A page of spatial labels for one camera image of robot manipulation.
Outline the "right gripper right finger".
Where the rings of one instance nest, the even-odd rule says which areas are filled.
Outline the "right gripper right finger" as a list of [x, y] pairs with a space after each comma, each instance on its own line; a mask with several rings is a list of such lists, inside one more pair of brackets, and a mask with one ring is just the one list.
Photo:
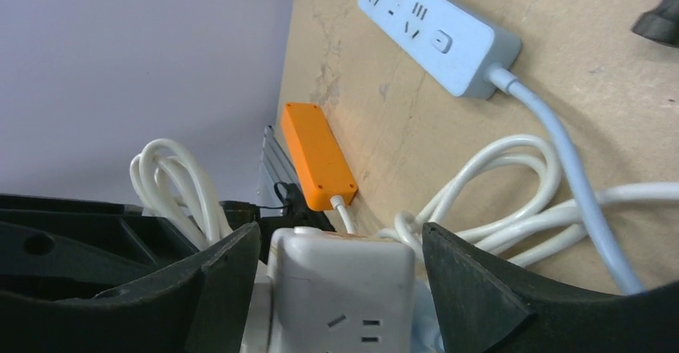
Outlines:
[[609, 295], [560, 283], [424, 226], [447, 352], [675, 352], [678, 285]]

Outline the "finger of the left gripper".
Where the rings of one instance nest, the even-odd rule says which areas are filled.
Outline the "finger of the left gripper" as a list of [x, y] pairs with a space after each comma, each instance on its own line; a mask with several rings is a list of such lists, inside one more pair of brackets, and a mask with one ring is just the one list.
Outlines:
[[1, 288], [34, 299], [89, 299], [197, 253], [136, 205], [1, 196]]

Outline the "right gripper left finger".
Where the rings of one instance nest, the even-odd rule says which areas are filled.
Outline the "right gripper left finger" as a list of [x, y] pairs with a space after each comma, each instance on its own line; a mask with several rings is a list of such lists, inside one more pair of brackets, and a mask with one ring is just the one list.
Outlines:
[[259, 262], [248, 223], [205, 251], [93, 299], [1, 294], [3, 352], [237, 352]]

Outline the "white cube socket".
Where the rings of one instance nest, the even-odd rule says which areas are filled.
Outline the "white cube socket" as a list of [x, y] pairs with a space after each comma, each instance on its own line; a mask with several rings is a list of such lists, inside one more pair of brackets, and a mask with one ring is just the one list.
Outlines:
[[242, 352], [409, 352], [415, 254], [314, 227], [275, 231], [259, 265]]

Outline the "orange power strip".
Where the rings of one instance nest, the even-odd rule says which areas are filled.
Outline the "orange power strip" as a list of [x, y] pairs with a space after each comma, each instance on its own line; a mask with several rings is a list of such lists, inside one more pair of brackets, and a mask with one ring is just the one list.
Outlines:
[[322, 109], [312, 103], [288, 102], [281, 127], [308, 207], [331, 211], [331, 198], [349, 204], [358, 184]]

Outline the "light blue power strip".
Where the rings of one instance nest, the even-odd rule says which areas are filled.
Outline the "light blue power strip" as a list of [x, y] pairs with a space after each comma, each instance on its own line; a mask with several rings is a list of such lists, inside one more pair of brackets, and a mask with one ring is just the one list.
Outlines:
[[358, 0], [359, 8], [455, 97], [488, 99], [489, 66], [509, 68], [521, 49], [514, 33], [452, 0]]

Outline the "small claw hammer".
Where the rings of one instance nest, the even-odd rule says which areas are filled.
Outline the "small claw hammer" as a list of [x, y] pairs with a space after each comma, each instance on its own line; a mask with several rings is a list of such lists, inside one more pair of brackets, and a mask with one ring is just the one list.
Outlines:
[[655, 9], [644, 12], [631, 31], [652, 42], [678, 48], [678, 0], [662, 0]]

